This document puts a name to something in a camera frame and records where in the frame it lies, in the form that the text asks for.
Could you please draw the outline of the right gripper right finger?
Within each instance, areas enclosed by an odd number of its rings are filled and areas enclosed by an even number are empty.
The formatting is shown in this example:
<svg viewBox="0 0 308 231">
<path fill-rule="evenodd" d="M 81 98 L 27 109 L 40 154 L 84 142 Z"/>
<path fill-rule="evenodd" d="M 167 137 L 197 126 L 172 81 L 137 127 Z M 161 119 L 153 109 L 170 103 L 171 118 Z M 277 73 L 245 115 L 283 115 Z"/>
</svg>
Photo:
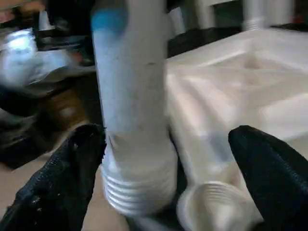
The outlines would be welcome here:
<svg viewBox="0 0 308 231">
<path fill-rule="evenodd" d="M 286 142 L 257 128 L 232 129 L 228 142 L 269 231 L 308 229 L 308 162 Z"/>
</svg>

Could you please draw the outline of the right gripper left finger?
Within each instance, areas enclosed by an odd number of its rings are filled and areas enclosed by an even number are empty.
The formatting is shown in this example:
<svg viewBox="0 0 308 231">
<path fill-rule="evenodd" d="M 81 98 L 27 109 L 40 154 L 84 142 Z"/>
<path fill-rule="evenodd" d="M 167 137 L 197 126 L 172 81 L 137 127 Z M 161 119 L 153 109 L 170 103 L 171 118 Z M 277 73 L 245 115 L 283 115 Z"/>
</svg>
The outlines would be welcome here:
<svg viewBox="0 0 308 231">
<path fill-rule="evenodd" d="M 80 231 L 106 147 L 101 126 L 84 124 L 17 191 L 2 231 Z"/>
</svg>

